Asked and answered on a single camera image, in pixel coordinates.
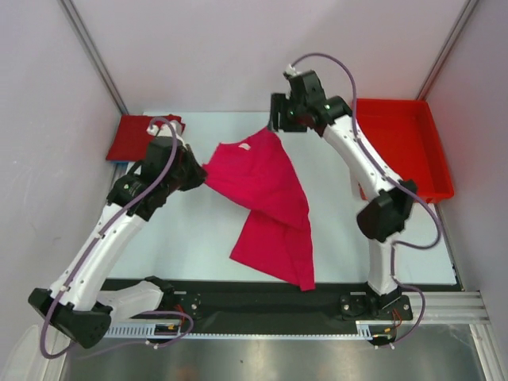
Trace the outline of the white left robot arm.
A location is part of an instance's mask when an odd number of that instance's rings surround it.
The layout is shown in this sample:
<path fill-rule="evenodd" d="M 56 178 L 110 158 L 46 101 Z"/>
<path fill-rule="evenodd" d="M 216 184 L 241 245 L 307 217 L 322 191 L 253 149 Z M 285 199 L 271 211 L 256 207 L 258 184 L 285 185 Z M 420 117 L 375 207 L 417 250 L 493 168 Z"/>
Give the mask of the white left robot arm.
<path fill-rule="evenodd" d="M 116 321 L 154 314 L 169 316 L 174 288 L 155 276 L 119 291 L 102 285 L 127 244 L 175 191 L 201 186 L 206 171 L 174 122 L 147 129 L 144 156 L 113 185 L 92 233 L 63 274 L 47 289 L 36 288 L 29 305 L 52 327 L 82 348 L 94 347 Z"/>

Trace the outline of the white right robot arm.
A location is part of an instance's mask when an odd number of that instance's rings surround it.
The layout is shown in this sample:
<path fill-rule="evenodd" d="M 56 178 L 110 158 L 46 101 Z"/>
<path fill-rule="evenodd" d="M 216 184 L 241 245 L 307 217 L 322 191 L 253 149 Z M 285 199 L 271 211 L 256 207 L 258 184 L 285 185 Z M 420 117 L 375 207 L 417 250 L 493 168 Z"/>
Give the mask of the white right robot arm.
<path fill-rule="evenodd" d="M 268 128 L 285 133 L 312 129 L 341 156 L 368 201 L 356 216 L 368 239 L 367 291 L 362 297 L 341 297 L 342 314 L 348 320 L 366 315 L 390 318 L 402 296 L 402 288 L 391 274 L 391 244 L 405 228 L 416 184 L 402 180 L 386 165 L 361 134 L 346 101 L 327 97 L 315 71 L 288 67 L 283 75 L 290 89 L 271 95 Z"/>

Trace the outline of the pink t shirt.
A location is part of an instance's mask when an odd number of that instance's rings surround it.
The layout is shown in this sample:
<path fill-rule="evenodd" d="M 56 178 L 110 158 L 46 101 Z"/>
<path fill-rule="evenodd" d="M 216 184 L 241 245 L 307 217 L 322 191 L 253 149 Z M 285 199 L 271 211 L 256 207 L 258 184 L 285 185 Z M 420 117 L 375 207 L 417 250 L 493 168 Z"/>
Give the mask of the pink t shirt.
<path fill-rule="evenodd" d="M 220 143 L 204 169 L 209 188 L 249 211 L 231 259 L 313 290 L 310 207 L 281 140 L 263 128 Z"/>

